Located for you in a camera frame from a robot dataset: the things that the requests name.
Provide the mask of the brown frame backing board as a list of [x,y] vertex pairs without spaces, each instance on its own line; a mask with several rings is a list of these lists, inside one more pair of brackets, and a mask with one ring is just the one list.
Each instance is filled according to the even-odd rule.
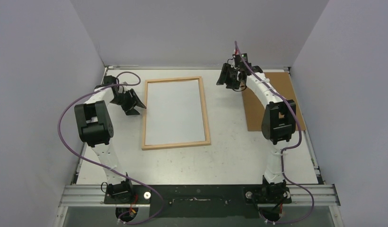
[[[293,100],[296,102],[296,117],[300,122],[301,130],[305,131],[307,128],[304,123],[300,105],[297,101],[289,74],[287,72],[266,72],[265,76],[270,80],[270,83],[280,95],[285,97],[287,100]],[[249,88],[242,92],[242,99],[245,109],[247,130],[261,131],[265,108],[254,92]]]

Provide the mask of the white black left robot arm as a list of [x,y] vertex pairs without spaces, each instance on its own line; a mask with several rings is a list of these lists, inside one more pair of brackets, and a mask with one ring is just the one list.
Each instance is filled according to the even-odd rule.
[[127,172],[121,166],[112,145],[114,127],[108,112],[108,105],[121,107],[127,115],[139,115],[136,107],[146,109],[134,89],[125,90],[119,86],[119,78],[105,76],[101,85],[95,87],[95,94],[74,107],[79,137],[95,152],[106,174],[105,203],[132,204],[138,200],[138,193]]

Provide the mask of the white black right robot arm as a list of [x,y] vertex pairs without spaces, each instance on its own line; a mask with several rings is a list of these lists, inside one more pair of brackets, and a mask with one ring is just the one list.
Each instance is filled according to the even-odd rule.
[[280,95],[259,66],[252,66],[247,54],[234,54],[232,63],[224,63],[217,85],[225,85],[234,91],[251,90],[265,111],[261,122],[263,137],[270,142],[266,169],[261,186],[246,189],[250,201],[255,203],[291,203],[291,195],[283,176],[282,149],[288,145],[296,131],[296,104]]

